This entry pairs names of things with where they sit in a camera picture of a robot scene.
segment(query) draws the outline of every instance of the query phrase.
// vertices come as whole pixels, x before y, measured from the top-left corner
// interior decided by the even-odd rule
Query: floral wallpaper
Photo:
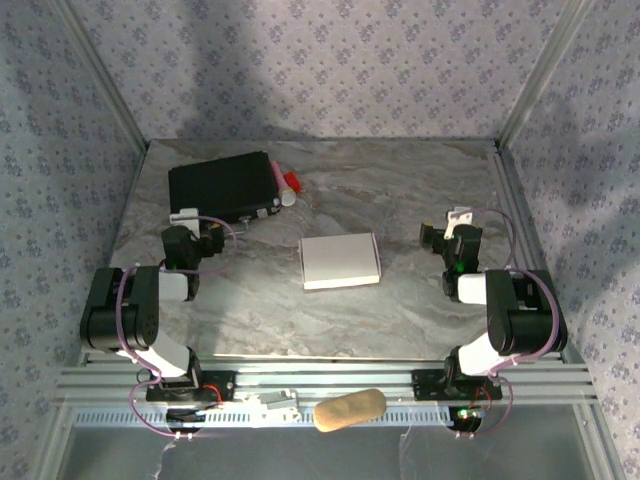
[[[512,145],[573,339],[640,479],[640,4],[596,3]]]
[[[495,138],[564,0],[72,0],[147,139]]]
[[[47,4],[0,2],[0,478],[27,478],[137,164]]]

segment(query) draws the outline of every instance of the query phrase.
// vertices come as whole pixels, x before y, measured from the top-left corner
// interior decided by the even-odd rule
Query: marble surface
[[[423,221],[443,226],[454,205],[499,206],[490,142],[154,141],[112,265],[163,259],[171,167],[255,150],[295,170],[304,192],[294,206],[253,221],[234,265],[202,277],[195,301],[161,306],[172,338],[199,353],[438,359],[486,328],[484,307],[444,296],[444,263],[418,245],[418,233]],[[509,251],[503,221],[483,214],[474,223],[484,228],[481,268],[502,265]],[[378,240],[380,284],[303,292],[301,237],[367,231]],[[201,268],[226,261],[230,250]]]

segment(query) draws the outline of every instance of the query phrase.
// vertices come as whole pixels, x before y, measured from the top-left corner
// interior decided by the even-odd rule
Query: white box
[[[300,239],[305,290],[380,282],[380,258],[373,233]]]

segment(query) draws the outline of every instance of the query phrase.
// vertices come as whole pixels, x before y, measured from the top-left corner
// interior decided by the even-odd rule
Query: purple cable
[[[503,368],[515,365],[516,362],[526,362],[529,360],[535,361],[539,359],[541,356],[549,353],[549,350],[551,350],[551,347],[553,347],[553,344],[558,338],[558,330],[560,329],[560,311],[558,308],[558,303],[556,302],[556,299],[553,297],[553,294],[551,293],[551,290],[549,289],[549,287],[547,287],[547,285],[535,273],[531,273],[527,270],[520,270],[519,268],[509,268],[508,271],[521,273],[522,275],[529,277],[531,280],[533,280],[536,283],[536,285],[538,285],[538,288],[542,290],[542,293],[544,293],[544,296],[547,297],[547,301],[551,306],[551,322],[552,322],[551,335],[549,335],[549,339],[547,340],[547,342],[537,352],[534,352],[528,355],[518,355],[517,357],[513,359],[505,360],[504,362],[499,363],[498,365],[490,369],[488,374],[488,377],[490,378],[495,377],[496,374]]]
[[[507,259],[507,263],[504,265],[504,267],[502,268],[507,268],[509,265],[511,265],[511,262],[513,262],[515,256],[516,256],[516,226],[513,223],[513,220],[511,220],[511,217],[509,217],[509,215],[507,215],[506,213],[504,213],[502,210],[498,210],[497,208],[491,208],[491,207],[473,207],[470,208],[468,210],[465,210],[463,212],[456,212],[451,214],[451,218],[460,218],[462,215],[466,215],[467,213],[481,213],[481,212],[494,212],[494,213],[498,213],[500,215],[502,215],[508,222],[509,222],[509,226],[511,226],[511,240],[510,240],[510,246],[511,246],[511,252],[509,252],[509,258]]]
[[[143,358],[141,358],[129,346],[129,343],[127,342],[127,337],[124,334],[124,326],[122,325],[122,300],[124,298],[124,288],[125,288],[125,285],[127,283],[127,278],[129,278],[129,275],[131,275],[131,273],[133,273],[133,271],[135,269],[136,269],[136,267],[130,267],[130,268],[126,269],[124,271],[124,273],[122,274],[122,278],[120,279],[120,285],[118,286],[118,293],[116,295],[116,331],[118,332],[118,340],[120,340],[120,346],[122,347],[122,349],[125,352],[127,352],[127,354],[131,357],[131,359],[134,362],[137,362],[140,365],[142,365],[143,367],[145,367],[148,370],[150,370],[151,374],[154,375],[155,378],[153,378],[151,380],[147,380],[145,382],[140,382],[140,383],[136,384],[131,389],[131,392],[129,392],[129,407],[131,408],[131,411],[136,416],[136,418],[145,427],[147,427],[152,432],[157,433],[158,435],[163,435],[165,437],[175,437],[174,433],[165,432],[164,430],[160,430],[159,428],[156,428],[151,423],[147,422],[144,419],[144,417],[140,414],[140,412],[138,412],[138,410],[136,409],[136,406],[135,406],[136,392],[140,388],[142,388],[144,386],[148,386],[148,385],[158,385],[160,382],[162,382],[162,376],[160,375],[160,370],[155,365],[152,365],[151,363],[149,363],[146,360],[144,360]]]
[[[511,385],[511,382],[504,377],[495,376],[494,379],[498,380],[500,383],[504,383],[507,386],[507,390],[509,390],[509,403],[507,403],[507,409],[504,411],[502,417],[500,417],[500,420],[498,420],[498,422],[493,427],[491,427],[489,430],[479,432],[475,435],[491,435],[502,426],[502,424],[507,420],[507,417],[511,413],[511,407],[513,407],[513,386]]]
[[[122,325],[122,301],[124,298],[124,288],[127,284],[127,279],[129,275],[133,273],[136,267],[127,268],[122,274],[122,278],[120,279],[120,285],[118,286],[118,294],[116,295],[116,331],[118,332],[118,340],[120,341],[120,346],[122,349],[127,352],[127,354],[131,357],[134,362],[139,363],[144,368],[151,370],[156,376],[160,375],[159,369],[147,362],[143,358],[141,358],[130,346],[129,342],[127,342],[127,337],[124,334],[124,326]]]
[[[211,275],[211,274],[214,274],[214,273],[222,272],[229,265],[231,265],[231,263],[233,262],[233,260],[235,258],[235,255],[236,255],[236,253],[238,251],[238,237],[236,236],[236,232],[233,230],[231,225],[229,225],[224,220],[220,220],[219,218],[207,217],[207,216],[189,217],[189,218],[186,218],[185,220],[196,220],[196,219],[197,220],[208,220],[208,221],[211,221],[211,222],[219,223],[220,225],[225,227],[227,230],[229,230],[229,232],[231,232],[231,236],[233,237],[233,252],[231,253],[231,258],[229,259],[229,261],[227,263],[223,264],[221,267],[214,268],[214,269],[211,269],[211,270],[165,270],[167,273],[186,273],[186,274],[198,274],[198,275]],[[135,396],[136,396],[136,392],[139,389],[141,389],[142,387],[159,385],[162,382],[162,375],[160,373],[160,369],[158,369],[155,365],[152,365],[151,363],[149,363],[146,360],[144,360],[143,358],[141,358],[129,346],[129,343],[127,342],[127,338],[126,338],[126,336],[124,334],[124,326],[122,324],[122,302],[123,302],[123,298],[124,298],[124,289],[125,289],[125,286],[126,286],[126,283],[127,283],[127,279],[129,278],[129,276],[133,273],[133,271],[135,269],[136,269],[136,267],[128,268],[127,270],[124,271],[124,273],[122,274],[122,278],[120,279],[120,285],[118,286],[118,293],[116,295],[116,331],[118,332],[118,340],[120,341],[120,346],[122,347],[122,349],[131,357],[131,359],[134,362],[137,362],[140,365],[142,365],[144,368],[150,370],[151,374],[154,376],[154,378],[152,378],[150,380],[147,380],[147,381],[144,381],[144,382],[140,382],[140,383],[136,384],[131,389],[131,392],[129,392],[129,407],[131,408],[131,411],[136,416],[136,418],[145,427],[147,427],[152,432],[157,433],[158,435],[163,435],[165,437],[175,437],[176,436],[175,433],[165,432],[164,430],[160,430],[159,428],[156,428],[154,425],[152,425],[147,420],[145,420],[144,417],[140,414],[140,412],[138,412],[138,410],[136,409],[136,406],[135,406],[135,402],[136,402]],[[197,437],[199,437],[199,438],[211,437],[211,436],[213,436],[213,435],[197,435]]]
[[[215,222],[222,225],[224,228],[229,230],[231,236],[233,237],[233,251],[231,252],[231,258],[227,261],[227,263],[222,264],[220,267],[213,268],[211,270],[167,270],[166,268],[162,270],[165,273],[184,273],[187,275],[213,275],[215,273],[220,273],[223,270],[226,270],[229,265],[233,263],[235,259],[236,253],[238,252],[238,236],[236,235],[235,230],[224,220],[220,220],[215,217],[206,217],[198,215],[197,217],[189,217],[189,218],[181,218],[181,220],[207,220],[209,222]]]

